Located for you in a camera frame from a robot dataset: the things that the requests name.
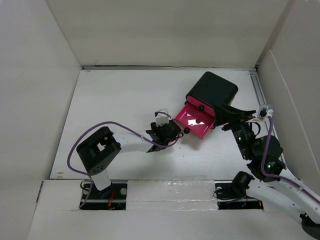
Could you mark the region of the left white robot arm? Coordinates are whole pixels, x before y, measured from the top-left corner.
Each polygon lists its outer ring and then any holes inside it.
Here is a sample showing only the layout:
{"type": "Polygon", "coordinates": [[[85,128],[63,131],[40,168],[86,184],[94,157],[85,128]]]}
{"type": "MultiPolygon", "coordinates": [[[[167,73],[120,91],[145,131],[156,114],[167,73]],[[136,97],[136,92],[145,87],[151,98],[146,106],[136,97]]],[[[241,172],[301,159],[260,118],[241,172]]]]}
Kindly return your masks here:
{"type": "Polygon", "coordinates": [[[111,194],[112,181],[107,167],[118,154],[159,152],[183,136],[181,128],[173,120],[161,126],[152,122],[150,126],[150,130],[138,134],[114,133],[109,127],[103,126],[76,147],[98,197],[104,199],[111,194]]]}

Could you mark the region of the black drawer organizer box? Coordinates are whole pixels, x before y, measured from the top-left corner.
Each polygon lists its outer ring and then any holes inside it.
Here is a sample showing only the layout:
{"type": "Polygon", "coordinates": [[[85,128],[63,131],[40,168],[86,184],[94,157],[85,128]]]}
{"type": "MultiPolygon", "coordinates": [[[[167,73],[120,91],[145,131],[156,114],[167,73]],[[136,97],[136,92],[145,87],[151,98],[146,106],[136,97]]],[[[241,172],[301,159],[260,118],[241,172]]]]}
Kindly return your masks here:
{"type": "Polygon", "coordinates": [[[236,84],[216,75],[205,72],[191,90],[186,94],[203,103],[213,105],[230,104],[239,91],[236,84]]]}

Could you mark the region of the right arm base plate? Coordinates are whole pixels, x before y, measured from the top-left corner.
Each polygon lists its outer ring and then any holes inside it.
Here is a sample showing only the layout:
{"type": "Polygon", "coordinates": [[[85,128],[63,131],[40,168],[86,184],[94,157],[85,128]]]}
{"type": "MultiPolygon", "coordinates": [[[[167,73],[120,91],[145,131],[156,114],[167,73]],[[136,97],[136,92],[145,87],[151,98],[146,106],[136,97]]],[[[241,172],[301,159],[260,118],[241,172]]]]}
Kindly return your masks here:
{"type": "Polygon", "coordinates": [[[217,200],[218,210],[263,210],[262,201],[238,194],[232,189],[232,182],[217,180],[212,196],[217,200]]]}

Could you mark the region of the pink drawer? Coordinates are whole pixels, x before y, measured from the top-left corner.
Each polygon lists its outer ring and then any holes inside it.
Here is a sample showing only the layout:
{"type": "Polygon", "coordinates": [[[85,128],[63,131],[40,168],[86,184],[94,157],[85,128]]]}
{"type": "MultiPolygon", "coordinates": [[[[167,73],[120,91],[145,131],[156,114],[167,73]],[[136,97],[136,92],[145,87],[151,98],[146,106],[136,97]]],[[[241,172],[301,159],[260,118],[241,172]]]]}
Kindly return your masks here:
{"type": "Polygon", "coordinates": [[[215,112],[206,105],[195,106],[191,103],[186,103],[174,120],[184,129],[188,129],[189,133],[202,140],[209,130],[213,130],[216,127],[215,112]]]}
{"type": "Polygon", "coordinates": [[[191,105],[195,106],[198,110],[199,107],[203,108],[203,112],[206,112],[207,114],[211,115],[211,116],[215,116],[215,111],[213,109],[213,107],[211,105],[208,105],[206,103],[203,103],[202,101],[198,100],[197,98],[194,98],[192,96],[187,96],[186,97],[186,101],[188,103],[190,103],[191,105]]]}

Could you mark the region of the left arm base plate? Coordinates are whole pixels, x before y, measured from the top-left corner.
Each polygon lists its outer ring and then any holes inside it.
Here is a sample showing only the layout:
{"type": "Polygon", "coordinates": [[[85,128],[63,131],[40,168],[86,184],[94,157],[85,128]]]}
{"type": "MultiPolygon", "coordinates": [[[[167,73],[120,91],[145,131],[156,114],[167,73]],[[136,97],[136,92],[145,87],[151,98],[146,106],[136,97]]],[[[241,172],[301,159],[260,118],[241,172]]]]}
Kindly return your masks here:
{"type": "Polygon", "coordinates": [[[127,181],[114,181],[110,187],[99,191],[93,184],[89,192],[91,183],[83,180],[80,183],[82,190],[79,208],[86,211],[121,211],[126,210],[127,203],[127,181]]]}

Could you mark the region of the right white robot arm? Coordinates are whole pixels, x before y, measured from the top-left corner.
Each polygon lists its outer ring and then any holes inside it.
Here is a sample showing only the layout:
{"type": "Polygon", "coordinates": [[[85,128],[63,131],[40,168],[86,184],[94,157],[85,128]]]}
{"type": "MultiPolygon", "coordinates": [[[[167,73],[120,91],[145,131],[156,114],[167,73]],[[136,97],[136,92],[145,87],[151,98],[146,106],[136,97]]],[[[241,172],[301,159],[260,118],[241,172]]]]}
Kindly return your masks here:
{"type": "Polygon", "coordinates": [[[249,172],[239,171],[228,188],[217,187],[213,196],[225,203],[254,198],[287,213],[302,230],[320,238],[320,196],[295,177],[281,161],[283,148],[272,134],[273,108],[240,110],[227,104],[213,106],[215,122],[231,131],[249,172]]]}

